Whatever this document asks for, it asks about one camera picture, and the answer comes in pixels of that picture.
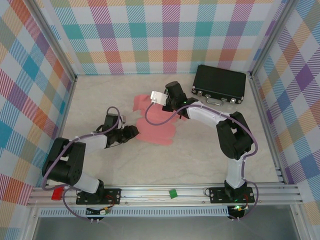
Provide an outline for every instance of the plaid fabric backdrop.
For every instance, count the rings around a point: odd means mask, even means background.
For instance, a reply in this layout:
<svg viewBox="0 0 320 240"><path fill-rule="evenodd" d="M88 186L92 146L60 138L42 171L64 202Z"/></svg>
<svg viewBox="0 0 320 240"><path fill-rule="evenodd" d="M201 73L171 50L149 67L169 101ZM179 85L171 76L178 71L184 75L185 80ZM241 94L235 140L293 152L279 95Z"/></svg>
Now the plaid fabric backdrop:
<svg viewBox="0 0 320 240"><path fill-rule="evenodd" d="M0 0L0 240L16 239L71 80L22 0Z"/></svg>
<svg viewBox="0 0 320 240"><path fill-rule="evenodd" d="M37 2L75 70L96 75L246 72L281 0Z"/></svg>
<svg viewBox="0 0 320 240"><path fill-rule="evenodd" d="M286 174L320 239L319 0L300 0L256 77Z"/></svg>

